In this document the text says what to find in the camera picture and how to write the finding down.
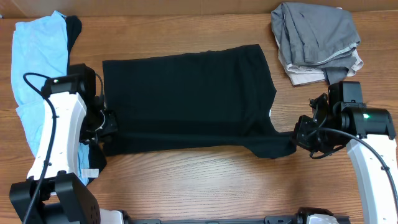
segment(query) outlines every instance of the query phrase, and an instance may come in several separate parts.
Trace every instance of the pile of clothes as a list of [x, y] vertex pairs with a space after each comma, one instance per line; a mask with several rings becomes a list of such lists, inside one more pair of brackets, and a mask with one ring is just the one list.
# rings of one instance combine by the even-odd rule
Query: pile of clothes
[[285, 2], [271, 14], [278, 59], [293, 85], [333, 84], [362, 68], [361, 39], [351, 13], [341, 8]]

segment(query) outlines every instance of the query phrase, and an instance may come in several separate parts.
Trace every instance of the wire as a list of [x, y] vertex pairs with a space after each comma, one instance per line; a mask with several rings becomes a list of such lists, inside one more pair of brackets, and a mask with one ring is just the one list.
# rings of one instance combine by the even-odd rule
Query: wire
[[376, 150], [374, 150], [372, 148], [372, 146], [370, 146], [368, 143], [366, 143], [362, 139], [360, 139], [360, 138], [358, 138], [358, 137], [356, 137], [356, 136], [354, 136], [352, 134], [348, 134], [348, 133], [346, 133], [344, 131], [340, 131], [340, 130], [333, 129], [333, 128], [319, 128], [318, 130], [319, 131], [329, 132], [329, 133], [335, 133], [335, 134], [339, 134], [339, 135], [345, 136], [347, 138], [355, 139], [356, 141], [358, 141], [359, 143], [361, 143], [362, 145], [367, 147], [377, 157], [377, 159], [380, 161], [380, 163], [382, 165], [382, 168], [386, 172], [387, 177], [388, 177], [388, 179], [390, 181], [392, 194], [394, 195], [394, 200], [395, 200], [395, 203], [396, 203], [396, 212], [397, 212], [397, 215], [398, 215], [398, 193], [397, 193], [396, 185], [394, 183], [394, 179], [392, 179], [390, 168], [387, 166], [386, 162], [384, 162], [383, 158], [376, 152]]
[[101, 124], [98, 128], [96, 128], [94, 131], [87, 130], [88, 132], [91, 132], [91, 133], [96, 132], [96, 131], [102, 129], [102, 127], [104, 126], [105, 121], [106, 121], [106, 116], [105, 116], [105, 114], [104, 114], [104, 111], [101, 110], [101, 111], [99, 111], [99, 112], [101, 112], [101, 113], [102, 113], [102, 116], [104, 117], [104, 120], [103, 120], [102, 124]]
[[344, 149], [344, 147], [345, 147], [345, 146], [339, 146], [339, 147], [337, 147], [336, 149], [334, 149], [334, 150], [332, 150], [332, 151], [330, 151], [330, 152], [324, 153], [324, 154], [322, 154], [322, 155], [320, 155], [320, 156], [313, 156], [313, 154], [316, 153], [316, 150], [313, 150], [313, 151], [310, 153], [310, 157], [311, 157], [311, 159], [322, 159], [322, 158], [325, 158], [326, 156], [332, 155], [333, 153], [339, 151], [340, 149]]
[[323, 121], [321, 122], [321, 124], [319, 124], [318, 128], [315, 129], [315, 130], [313, 130], [310, 134], [308, 134], [307, 137], [310, 137], [310, 136], [312, 136], [313, 134], [315, 134], [315, 133], [319, 130], [319, 128], [321, 128], [321, 127], [326, 123], [326, 120], [327, 120], [327, 119], [328, 119], [328, 114], [325, 115], [325, 119], [323, 119]]
[[96, 73], [95, 76], [98, 77], [99, 82], [101, 83], [101, 96], [103, 96], [103, 95], [104, 95], [104, 83], [102, 82], [102, 78], [100, 77], [100, 75], [98, 75], [98, 74]]
[[23, 224], [26, 224], [29, 221], [30, 214], [32, 213], [32, 209], [33, 209], [34, 204], [35, 204], [35, 202], [37, 200], [37, 197], [39, 196], [40, 187], [43, 184], [45, 173], [47, 171], [47, 168], [49, 167], [51, 150], [52, 150], [52, 146], [54, 144], [55, 129], [57, 127], [57, 114], [55, 113], [54, 105], [51, 103], [51, 101], [48, 98], [44, 97], [43, 93], [40, 90], [38, 90], [35, 86], [33, 86], [33, 84], [31, 84], [28, 81], [28, 79], [26, 78], [28, 75], [35, 75], [35, 76], [46, 78], [46, 79], [49, 79], [50, 77], [45, 76], [45, 75], [41, 75], [41, 74], [38, 74], [38, 73], [33, 73], [33, 72], [28, 72], [28, 73], [24, 74], [24, 81], [26, 82], [26, 84], [29, 85], [37, 94], [39, 94], [49, 104], [51, 112], [52, 112], [52, 130], [51, 130], [49, 148], [47, 149], [47, 155], [45, 156], [45, 160], [44, 160], [43, 170], [42, 170], [42, 173], [40, 175], [39, 181], [38, 181], [38, 183], [36, 185], [36, 189], [35, 189], [35, 191], [33, 193], [32, 200], [30, 201], [29, 206], [28, 206], [28, 208], [26, 210], [26, 214], [25, 214], [25, 217], [24, 217]]

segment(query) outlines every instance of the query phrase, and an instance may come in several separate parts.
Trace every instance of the blue cloth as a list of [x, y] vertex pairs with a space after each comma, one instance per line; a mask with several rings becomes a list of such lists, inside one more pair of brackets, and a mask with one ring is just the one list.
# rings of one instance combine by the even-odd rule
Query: blue cloth
[[[44, 100], [24, 81], [23, 75], [35, 72], [51, 78], [65, 76], [68, 66], [68, 34], [65, 16], [55, 11], [32, 22], [18, 22], [12, 39], [11, 85], [17, 114], [24, 127], [27, 142], [33, 155], [37, 154], [44, 125]], [[29, 76], [29, 81], [40, 89], [45, 79]], [[78, 151], [78, 176], [87, 185], [88, 178], [81, 177], [81, 169], [89, 169], [89, 147], [80, 144]]]

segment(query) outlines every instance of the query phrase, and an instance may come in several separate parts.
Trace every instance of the wooden table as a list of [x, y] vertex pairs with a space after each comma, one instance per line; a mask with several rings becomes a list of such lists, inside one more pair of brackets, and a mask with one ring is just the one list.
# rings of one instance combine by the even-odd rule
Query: wooden table
[[[398, 124], [398, 12], [360, 12], [353, 17], [362, 39], [358, 52], [364, 67], [347, 80], [360, 81], [365, 102], [388, 109]], [[0, 223], [20, 223], [9, 189], [26, 178], [34, 161], [10, 82], [17, 21], [0, 19]], [[270, 14], [81, 21], [83, 32], [73, 47], [71, 64], [86, 63], [100, 75], [103, 60], [260, 44], [277, 89], [271, 120], [278, 131], [291, 131], [300, 115], [311, 115], [308, 99], [327, 90], [325, 82], [292, 86], [277, 59]], [[261, 218], [321, 207], [349, 215], [353, 223], [363, 222], [356, 176], [345, 151], [319, 161], [301, 148], [269, 160], [238, 146], [114, 156], [108, 157], [105, 170], [88, 188], [102, 208], [123, 209], [133, 218]]]

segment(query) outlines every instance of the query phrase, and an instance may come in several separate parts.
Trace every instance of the folded gray clothing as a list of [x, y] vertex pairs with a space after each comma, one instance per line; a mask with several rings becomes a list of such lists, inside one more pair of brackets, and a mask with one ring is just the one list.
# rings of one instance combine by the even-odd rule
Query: folded gray clothing
[[315, 4], [285, 2], [271, 14], [272, 31], [286, 64], [322, 68], [330, 83], [346, 76], [361, 42], [351, 13]]

